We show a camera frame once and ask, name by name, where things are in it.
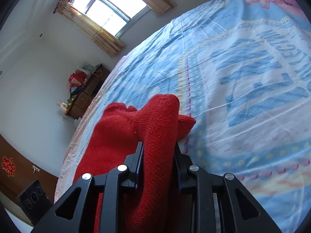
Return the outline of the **red knitted sweater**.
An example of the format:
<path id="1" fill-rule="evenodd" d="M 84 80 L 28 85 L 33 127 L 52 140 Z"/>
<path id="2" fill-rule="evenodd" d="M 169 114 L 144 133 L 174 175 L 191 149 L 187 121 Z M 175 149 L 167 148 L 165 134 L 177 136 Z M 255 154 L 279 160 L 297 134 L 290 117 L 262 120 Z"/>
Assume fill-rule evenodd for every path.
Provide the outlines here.
<path id="1" fill-rule="evenodd" d="M 74 180 L 84 173 L 106 174 L 143 142 L 143 187 L 124 198 L 125 232 L 164 231 L 175 144 L 196 123 L 180 115 L 179 106 L 179 99 L 171 94 L 155 95 L 141 110 L 124 103 L 109 104 L 78 164 Z"/>

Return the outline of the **brown wooden door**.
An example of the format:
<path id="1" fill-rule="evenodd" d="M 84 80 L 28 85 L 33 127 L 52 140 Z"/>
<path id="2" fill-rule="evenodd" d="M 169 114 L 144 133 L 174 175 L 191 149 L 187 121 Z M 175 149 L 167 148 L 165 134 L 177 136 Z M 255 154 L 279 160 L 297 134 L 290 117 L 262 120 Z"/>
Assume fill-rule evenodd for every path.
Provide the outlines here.
<path id="1" fill-rule="evenodd" d="M 1 175 L 1 192 L 9 198 L 12 202 L 16 202 L 17 195 L 28 187 L 33 181 L 39 180 L 43 191 L 47 194 L 50 201 L 54 201 L 54 192 L 58 178 L 45 170 L 39 168 L 41 171 L 33 173 L 32 165 L 35 165 L 17 150 L 15 150 L 4 137 L 0 138 L 0 162 L 2 158 L 12 157 L 16 165 L 14 177 L 8 177 L 7 173 L 2 169 L 0 164 Z"/>

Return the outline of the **red double happiness sticker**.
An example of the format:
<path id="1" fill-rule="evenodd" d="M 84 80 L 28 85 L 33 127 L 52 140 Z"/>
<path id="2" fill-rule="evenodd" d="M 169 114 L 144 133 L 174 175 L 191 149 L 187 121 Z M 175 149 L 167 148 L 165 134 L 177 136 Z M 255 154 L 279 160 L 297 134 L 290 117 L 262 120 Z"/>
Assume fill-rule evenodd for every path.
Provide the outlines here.
<path id="1" fill-rule="evenodd" d="M 1 163 L 2 169 L 7 173 L 8 177 L 14 177 L 15 176 L 15 171 L 16 171 L 16 165 L 13 162 L 13 158 L 7 158 L 4 156 L 2 158 L 2 163 Z"/>

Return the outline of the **wooden desk with drawers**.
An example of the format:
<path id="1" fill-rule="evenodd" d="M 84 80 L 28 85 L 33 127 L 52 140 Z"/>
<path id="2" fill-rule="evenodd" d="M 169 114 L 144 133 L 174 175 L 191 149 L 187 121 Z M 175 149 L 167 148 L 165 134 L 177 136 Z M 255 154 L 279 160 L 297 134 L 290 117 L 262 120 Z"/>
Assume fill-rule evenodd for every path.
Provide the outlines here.
<path id="1" fill-rule="evenodd" d="M 76 89 L 76 93 L 73 92 L 65 115 L 73 119 L 82 118 L 109 74 L 110 71 L 106 66 L 102 64 L 97 66 L 86 82 Z"/>

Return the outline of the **red gift bag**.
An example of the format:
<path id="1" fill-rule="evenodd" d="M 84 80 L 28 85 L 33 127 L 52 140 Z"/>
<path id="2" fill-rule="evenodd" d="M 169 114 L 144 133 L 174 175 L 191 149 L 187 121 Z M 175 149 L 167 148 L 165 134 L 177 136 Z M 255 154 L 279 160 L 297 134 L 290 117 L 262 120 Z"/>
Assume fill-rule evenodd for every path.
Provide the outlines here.
<path id="1" fill-rule="evenodd" d="M 84 83 L 87 74 L 78 70 L 72 73 L 68 79 L 71 86 L 80 86 Z"/>

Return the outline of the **blue pink bed sheet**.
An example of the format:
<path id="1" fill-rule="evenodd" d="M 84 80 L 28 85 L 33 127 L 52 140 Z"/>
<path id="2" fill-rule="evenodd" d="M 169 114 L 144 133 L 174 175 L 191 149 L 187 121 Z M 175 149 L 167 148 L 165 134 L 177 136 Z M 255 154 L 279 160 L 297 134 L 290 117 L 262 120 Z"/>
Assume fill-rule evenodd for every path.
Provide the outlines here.
<path id="1" fill-rule="evenodd" d="M 183 153 L 233 173 L 282 232 L 310 210 L 310 22 L 294 0 L 212 0 L 173 19 L 122 57 L 70 142 L 55 190 L 72 185 L 112 102 L 142 108 L 173 94 L 196 124 Z"/>

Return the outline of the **left beige curtain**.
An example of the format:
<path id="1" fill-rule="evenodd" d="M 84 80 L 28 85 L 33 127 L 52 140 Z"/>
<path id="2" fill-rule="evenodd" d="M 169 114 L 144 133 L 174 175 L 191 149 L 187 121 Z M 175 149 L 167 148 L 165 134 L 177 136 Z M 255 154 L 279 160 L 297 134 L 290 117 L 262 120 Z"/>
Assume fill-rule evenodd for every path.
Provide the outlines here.
<path id="1" fill-rule="evenodd" d="M 77 26 L 109 57 L 117 56 L 125 48 L 125 44 L 122 41 L 77 10 L 69 1 L 59 0 L 55 11 Z"/>

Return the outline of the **window with metal frame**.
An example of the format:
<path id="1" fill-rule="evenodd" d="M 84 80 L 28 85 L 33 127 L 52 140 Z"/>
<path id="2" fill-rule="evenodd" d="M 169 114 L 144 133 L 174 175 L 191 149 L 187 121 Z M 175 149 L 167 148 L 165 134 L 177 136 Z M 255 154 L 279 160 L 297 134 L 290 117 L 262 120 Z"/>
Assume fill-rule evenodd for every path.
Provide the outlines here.
<path id="1" fill-rule="evenodd" d="M 72 4 L 115 37 L 149 10 L 143 0 L 72 0 Z"/>

